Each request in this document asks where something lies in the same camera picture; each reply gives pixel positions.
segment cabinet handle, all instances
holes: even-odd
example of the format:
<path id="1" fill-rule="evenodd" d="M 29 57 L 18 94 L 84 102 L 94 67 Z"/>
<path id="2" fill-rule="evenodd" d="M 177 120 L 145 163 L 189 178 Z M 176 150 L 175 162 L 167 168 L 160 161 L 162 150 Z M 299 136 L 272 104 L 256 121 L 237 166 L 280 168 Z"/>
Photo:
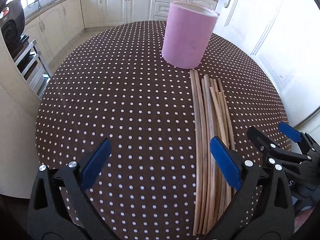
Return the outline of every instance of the cabinet handle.
<path id="1" fill-rule="evenodd" d="M 43 32 L 42 27 L 41 27 L 41 23 L 40 23 L 40 22 L 39 22 L 39 26 L 40 26 L 40 30 L 41 30 L 41 32 Z"/>

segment blue gripper pad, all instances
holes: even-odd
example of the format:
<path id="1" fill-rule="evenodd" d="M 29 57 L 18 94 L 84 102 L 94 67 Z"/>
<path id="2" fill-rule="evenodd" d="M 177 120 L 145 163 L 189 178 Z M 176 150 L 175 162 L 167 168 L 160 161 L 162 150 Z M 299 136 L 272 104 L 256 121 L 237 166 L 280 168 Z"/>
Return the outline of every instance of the blue gripper pad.
<path id="1" fill-rule="evenodd" d="M 81 172 L 82 181 L 80 187 L 83 191 L 93 186 L 110 154 L 111 143 L 108 139 L 105 139 Z"/>
<path id="2" fill-rule="evenodd" d="M 240 168 L 229 155 L 229 150 L 219 137 L 215 136 L 211 139 L 210 151 L 229 186 L 234 187 L 238 191 L 242 186 Z"/>
<path id="3" fill-rule="evenodd" d="M 282 132 L 285 136 L 289 137 L 295 143 L 302 141 L 302 136 L 300 132 L 298 132 L 295 128 L 292 128 L 285 122 L 279 123 L 278 129 L 280 132 Z"/>

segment pink cylindrical holder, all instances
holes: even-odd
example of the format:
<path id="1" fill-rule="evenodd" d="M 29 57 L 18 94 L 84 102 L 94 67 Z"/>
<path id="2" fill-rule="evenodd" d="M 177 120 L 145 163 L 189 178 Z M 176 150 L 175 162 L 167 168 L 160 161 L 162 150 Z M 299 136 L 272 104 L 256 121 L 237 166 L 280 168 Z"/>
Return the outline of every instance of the pink cylindrical holder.
<path id="1" fill-rule="evenodd" d="M 179 68 L 198 67 L 218 16 L 197 4 L 172 1 L 162 46 L 164 60 Z"/>

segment silver screw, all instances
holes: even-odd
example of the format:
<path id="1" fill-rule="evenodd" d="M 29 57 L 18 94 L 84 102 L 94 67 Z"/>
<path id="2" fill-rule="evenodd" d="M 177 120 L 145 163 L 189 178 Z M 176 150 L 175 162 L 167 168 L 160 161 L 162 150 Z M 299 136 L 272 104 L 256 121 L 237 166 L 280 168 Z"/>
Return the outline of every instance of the silver screw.
<path id="1" fill-rule="evenodd" d="M 276 161 L 275 161 L 274 159 L 272 159 L 272 158 L 269 159 L 269 162 L 270 162 L 271 164 L 275 164 L 275 163 L 276 163 Z"/>
<path id="2" fill-rule="evenodd" d="M 74 167 L 77 166 L 77 162 L 75 162 L 75 161 L 69 162 L 68 166 L 69 166 L 70 168 L 74 168 Z"/>
<path id="3" fill-rule="evenodd" d="M 250 160 L 246 160 L 246 161 L 244 162 L 244 164 L 245 164 L 245 166 L 251 167 L 251 166 L 253 165 L 253 162 L 250 161 Z"/>
<path id="4" fill-rule="evenodd" d="M 47 166 L 41 165 L 41 166 L 39 167 L 39 171 L 44 171 L 46 168 L 47 168 Z"/>
<path id="5" fill-rule="evenodd" d="M 276 170 L 278 170 L 278 171 L 282 170 L 282 166 L 279 165 L 279 164 L 276 164 L 276 165 L 275 165 L 275 168 L 276 168 Z"/>

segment polka dot tablecloth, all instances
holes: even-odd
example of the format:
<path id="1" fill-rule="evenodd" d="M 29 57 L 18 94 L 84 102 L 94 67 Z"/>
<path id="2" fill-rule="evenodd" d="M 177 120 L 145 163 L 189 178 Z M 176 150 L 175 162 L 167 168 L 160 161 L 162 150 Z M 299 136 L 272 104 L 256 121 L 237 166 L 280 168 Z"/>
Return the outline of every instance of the polka dot tablecloth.
<path id="1" fill-rule="evenodd" d="M 87 195 L 120 239 L 196 239 L 196 149 L 189 71 L 161 57 L 165 22 L 121 25 L 77 47 L 56 71 L 36 124 L 40 163 L 60 168 L 112 143 L 108 159 Z M 284 149 L 277 129 L 287 122 L 270 80 L 239 48 L 212 34 L 197 68 L 221 78 L 233 122 L 236 150 L 259 164 L 246 138 L 256 126 Z M 73 221 L 81 225 L 62 189 Z M 250 220 L 252 210 L 240 223 Z"/>

